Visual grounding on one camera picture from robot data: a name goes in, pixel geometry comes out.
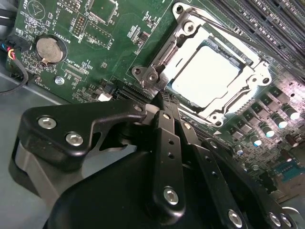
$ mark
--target black bracket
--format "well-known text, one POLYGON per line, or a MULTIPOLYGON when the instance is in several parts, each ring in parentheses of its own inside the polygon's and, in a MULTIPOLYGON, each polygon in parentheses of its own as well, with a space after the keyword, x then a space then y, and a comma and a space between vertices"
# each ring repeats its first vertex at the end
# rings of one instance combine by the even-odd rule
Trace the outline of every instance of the black bracket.
POLYGON ((81 167, 92 148, 94 133, 106 136, 118 123, 141 122, 145 117, 145 109, 130 100, 32 108, 22 115, 18 139, 34 155, 63 171, 71 171, 81 167), (42 127, 41 118, 51 118, 55 127, 42 127), (81 144, 68 143, 68 134, 80 136, 81 144))

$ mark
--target gray surface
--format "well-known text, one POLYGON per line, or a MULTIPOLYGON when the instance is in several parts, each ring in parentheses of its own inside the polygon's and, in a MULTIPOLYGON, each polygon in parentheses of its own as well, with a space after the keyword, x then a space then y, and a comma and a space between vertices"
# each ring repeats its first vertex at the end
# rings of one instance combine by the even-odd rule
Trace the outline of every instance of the gray surface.
MULTIPOLYGON (((1 54, 0 63, 4 63, 5 58, 1 54)), ((12 88, 15 85, 5 75, 8 75, 8 72, 0 64, 0 91, 12 88)), ((48 217, 49 211, 44 202, 11 179, 8 165, 22 113, 31 107, 62 103, 65 102, 35 85, 22 88, 13 94, 0 96, 1 229, 41 229, 48 217)), ((123 152, 107 152, 91 157, 85 161, 82 174, 87 177, 119 158, 128 155, 133 150, 133 147, 128 147, 123 152)))

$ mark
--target surface-mount component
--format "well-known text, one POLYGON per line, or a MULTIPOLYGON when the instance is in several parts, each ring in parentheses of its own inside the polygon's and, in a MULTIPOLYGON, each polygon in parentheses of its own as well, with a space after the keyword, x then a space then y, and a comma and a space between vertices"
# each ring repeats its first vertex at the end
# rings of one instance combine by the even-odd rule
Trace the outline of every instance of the surface-mount component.
MULTIPOLYGON (((258 86, 271 83, 267 62, 250 66, 237 57, 237 60, 229 61, 203 44, 204 40, 214 37, 204 28, 206 22, 201 19, 204 16, 215 21, 208 12, 176 3, 173 14, 178 25, 150 66, 134 66, 132 69, 146 92, 156 95, 172 80, 172 89, 198 106, 197 116, 215 125, 221 123, 228 112, 236 111, 251 99, 258 86)), ((240 41, 235 45, 244 52, 253 53, 240 41)))
POLYGON ((291 147, 297 147, 299 145, 292 135, 286 135, 285 139, 291 147))
POLYGON ((285 113, 291 120, 296 120, 300 117, 300 113, 290 106, 285 109, 285 113))
POLYGON ((245 112, 244 113, 244 117, 246 118, 246 120, 251 123, 254 126, 257 126, 261 120, 259 120, 257 117, 255 117, 252 113, 250 112, 245 112))
POLYGON ((255 147, 260 146, 263 142, 259 139, 257 135, 253 135, 250 137, 250 141, 253 143, 255 147))
POLYGON ((90 14, 97 20, 108 23, 118 5, 118 2, 114 0, 90 0, 90 14))
POLYGON ((267 118, 269 116, 269 113, 258 103, 253 104, 251 107, 260 117, 267 118))
POLYGON ((66 46, 55 36, 45 36, 36 43, 36 54, 44 64, 54 64, 62 61, 66 55, 66 46))
POLYGON ((282 103, 289 102, 289 97, 277 87, 272 87, 270 93, 282 103))
POLYGON ((244 135, 242 133, 240 133, 235 127, 232 127, 230 129, 230 134, 232 137, 236 138, 236 139, 241 139, 244 135))
POLYGON ((273 118, 273 121, 278 126, 278 128, 282 129, 285 128, 288 125, 288 122, 285 121, 282 117, 276 116, 273 118))
POLYGON ((246 123, 244 122, 243 120, 239 121, 237 123, 237 126, 239 129, 241 129, 245 134, 249 133, 252 128, 246 123))
POLYGON ((276 112, 280 109, 279 104, 276 101, 272 100, 266 94, 264 96, 262 96, 261 101, 263 102, 263 104, 265 104, 273 112, 276 112))
POLYGON ((263 133, 266 135, 266 137, 273 137, 275 135, 274 130, 271 129, 270 126, 265 125, 262 128, 263 133))

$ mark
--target green circuit board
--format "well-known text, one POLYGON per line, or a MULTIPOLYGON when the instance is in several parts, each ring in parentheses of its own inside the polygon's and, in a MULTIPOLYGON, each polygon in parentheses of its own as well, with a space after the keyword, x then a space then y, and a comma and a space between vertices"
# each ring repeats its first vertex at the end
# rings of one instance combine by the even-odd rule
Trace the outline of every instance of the green circuit board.
MULTIPOLYGON (((34 75, 32 83, 50 91, 70 103, 86 103, 97 101, 96 90, 101 81, 121 82, 132 85, 141 92, 141 86, 133 77, 131 68, 135 65, 148 66, 166 39, 177 26, 172 13, 173 0, 20 0, 18 16, 14 33, 28 41, 28 50, 16 53, 28 72, 34 75), (51 34, 60 38, 66 47, 63 61, 45 66, 37 58, 35 44, 37 38, 51 34), (57 85, 56 76, 64 78, 63 85, 57 85)), ((219 8, 206 0, 182 0, 180 2, 200 7, 228 28, 234 28, 235 23, 221 13, 219 8)), ((238 1, 232 5, 238 8, 238 1)), ((10 59, 7 68, 12 71, 14 66, 10 59)), ((286 95, 291 97, 290 105, 302 112, 304 102, 304 86, 299 84, 292 75, 285 73, 278 63, 271 61, 273 85, 276 85, 286 95)), ((286 134, 302 133, 304 120, 291 121, 285 130, 278 130, 268 117, 261 119, 276 129, 276 137, 267 139, 257 126, 252 126, 251 133, 257 132, 263 140, 262 147, 254 147, 249 140, 249 134, 235 139, 230 128, 236 125, 242 113, 256 99, 269 93, 271 86, 260 89, 255 98, 245 104, 239 111, 230 114, 221 128, 200 125, 190 122, 200 128, 208 136, 219 142, 234 146, 240 144, 248 149, 241 161, 252 165, 260 165, 259 171, 270 169, 281 163, 279 151, 289 149, 283 140, 286 134)), ((284 112, 280 115, 287 118, 284 112)))

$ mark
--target colored wires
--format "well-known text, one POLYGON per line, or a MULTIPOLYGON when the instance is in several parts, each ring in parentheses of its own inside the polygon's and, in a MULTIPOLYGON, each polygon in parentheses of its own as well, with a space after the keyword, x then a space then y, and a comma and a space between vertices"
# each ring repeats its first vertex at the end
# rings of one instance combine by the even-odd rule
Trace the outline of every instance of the colored wires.
POLYGON ((1 44, 1 47, 5 51, 8 52, 8 58, 10 58, 14 62, 14 64, 19 68, 19 70, 23 74, 23 79, 20 84, 18 84, 16 87, 14 87, 12 89, 0 92, 0 95, 6 95, 6 94, 10 94, 10 93, 13 93, 13 92, 21 89, 28 82, 29 74, 28 74, 27 70, 25 69, 25 67, 23 66, 23 64, 16 58, 14 49, 12 49, 11 47, 6 48, 6 46, 3 43, 1 44))

